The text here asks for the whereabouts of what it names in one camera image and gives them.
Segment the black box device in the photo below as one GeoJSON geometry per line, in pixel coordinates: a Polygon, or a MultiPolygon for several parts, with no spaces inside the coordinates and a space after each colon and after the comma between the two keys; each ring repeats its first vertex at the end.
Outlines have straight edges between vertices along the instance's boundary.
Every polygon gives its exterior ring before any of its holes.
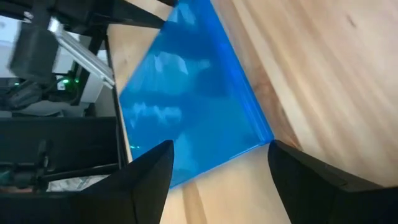
{"type": "Polygon", "coordinates": [[[52,70],[57,51],[58,42],[52,32],[23,22],[8,68],[19,78],[47,85],[55,80],[52,70]]]}

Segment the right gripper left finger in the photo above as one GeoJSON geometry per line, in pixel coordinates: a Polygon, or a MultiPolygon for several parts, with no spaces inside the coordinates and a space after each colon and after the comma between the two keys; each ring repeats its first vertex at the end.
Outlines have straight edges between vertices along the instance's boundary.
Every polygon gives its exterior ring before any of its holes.
{"type": "Polygon", "coordinates": [[[82,191],[1,192],[0,224],[159,224],[173,165],[165,140],[82,191]]]}

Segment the blue plastic disc case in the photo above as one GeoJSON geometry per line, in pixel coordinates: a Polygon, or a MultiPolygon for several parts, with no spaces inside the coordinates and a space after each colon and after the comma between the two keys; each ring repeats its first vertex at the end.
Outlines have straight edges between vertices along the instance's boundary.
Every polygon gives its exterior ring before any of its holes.
{"type": "Polygon", "coordinates": [[[180,0],[120,97],[133,158],[165,140],[184,184],[274,135],[210,0],[180,0]]]}

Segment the aluminium frame bracket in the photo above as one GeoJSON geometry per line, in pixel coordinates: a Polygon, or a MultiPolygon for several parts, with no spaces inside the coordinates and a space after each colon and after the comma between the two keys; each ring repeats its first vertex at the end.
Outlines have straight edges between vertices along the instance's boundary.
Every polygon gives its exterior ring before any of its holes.
{"type": "Polygon", "coordinates": [[[94,53],[81,45],[73,36],[68,34],[60,21],[52,17],[49,22],[48,30],[54,34],[59,45],[72,56],[74,61],[88,72],[96,75],[103,82],[103,85],[107,86],[109,89],[114,88],[114,73],[111,68],[94,53]]]}

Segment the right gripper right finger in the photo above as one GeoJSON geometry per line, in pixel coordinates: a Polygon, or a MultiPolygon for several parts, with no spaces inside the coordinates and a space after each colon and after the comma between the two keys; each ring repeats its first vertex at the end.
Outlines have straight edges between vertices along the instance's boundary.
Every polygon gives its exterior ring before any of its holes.
{"type": "Polygon", "coordinates": [[[279,140],[268,163],[292,224],[398,224],[398,186],[383,187],[279,140]]]}

